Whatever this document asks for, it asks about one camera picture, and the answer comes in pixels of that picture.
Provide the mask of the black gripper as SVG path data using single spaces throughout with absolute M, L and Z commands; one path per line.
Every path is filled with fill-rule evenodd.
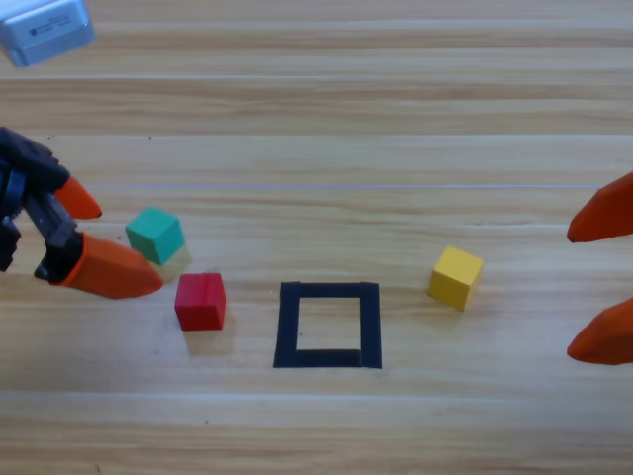
M 25 211 L 45 241 L 35 276 L 108 299 L 152 294 L 163 280 L 138 251 L 92 237 L 73 219 L 102 216 L 97 201 L 52 151 L 10 129 L 1 129 L 1 270 L 13 262 L 21 233 L 14 220 Z

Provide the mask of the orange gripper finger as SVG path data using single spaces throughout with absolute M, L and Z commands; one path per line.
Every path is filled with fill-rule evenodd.
M 632 173 L 603 186 L 570 222 L 570 242 L 592 242 L 632 235 Z
M 621 302 L 597 315 L 573 339 L 567 354 L 590 364 L 631 364 L 632 300 Z

